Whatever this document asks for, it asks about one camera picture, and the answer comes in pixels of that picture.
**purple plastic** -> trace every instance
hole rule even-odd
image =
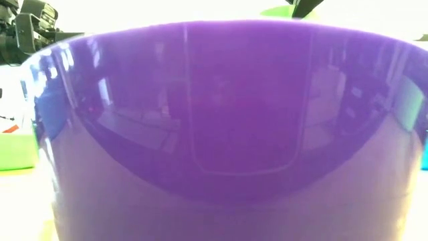
[[[399,240],[428,54],[282,20],[172,23],[30,58],[61,240]]]

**purple bowl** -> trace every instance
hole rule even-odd
[[[427,63],[396,39],[282,20],[44,50],[25,66],[60,240],[399,240]]]

